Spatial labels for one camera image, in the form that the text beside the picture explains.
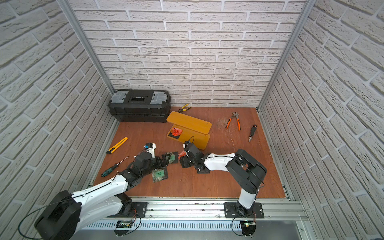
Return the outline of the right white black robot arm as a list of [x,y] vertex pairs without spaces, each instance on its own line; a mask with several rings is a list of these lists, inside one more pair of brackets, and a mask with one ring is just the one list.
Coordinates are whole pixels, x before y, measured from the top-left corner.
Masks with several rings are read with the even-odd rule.
[[250,217],[254,212],[254,203],[259,189],[264,187],[267,169],[245,150],[227,155],[203,154],[190,141],[183,144],[184,151],[179,160],[183,168],[194,167],[198,174],[211,171],[229,172],[242,188],[237,200],[235,216]]

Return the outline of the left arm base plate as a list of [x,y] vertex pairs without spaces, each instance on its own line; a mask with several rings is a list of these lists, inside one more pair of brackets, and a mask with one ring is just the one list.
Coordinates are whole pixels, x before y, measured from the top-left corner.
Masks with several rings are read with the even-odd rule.
[[132,218],[135,214],[144,218],[147,212],[148,202],[132,202],[130,204],[123,204],[119,215],[122,218]]

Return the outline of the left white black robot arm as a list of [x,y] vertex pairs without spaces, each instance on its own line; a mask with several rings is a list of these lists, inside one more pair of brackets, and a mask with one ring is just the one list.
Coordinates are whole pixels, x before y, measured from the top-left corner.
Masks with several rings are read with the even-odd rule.
[[120,211],[131,211],[126,191],[137,186],[153,170],[169,165],[169,157],[156,157],[146,150],[115,177],[91,188],[69,193],[62,191],[52,199],[35,221],[44,240],[68,240],[77,231]]

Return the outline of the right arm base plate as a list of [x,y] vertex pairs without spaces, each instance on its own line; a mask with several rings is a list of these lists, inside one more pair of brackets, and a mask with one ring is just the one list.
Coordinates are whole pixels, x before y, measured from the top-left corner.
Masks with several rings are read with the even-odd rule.
[[253,203],[250,209],[247,209],[236,203],[224,203],[225,218],[254,218],[263,219],[265,217],[261,203]]

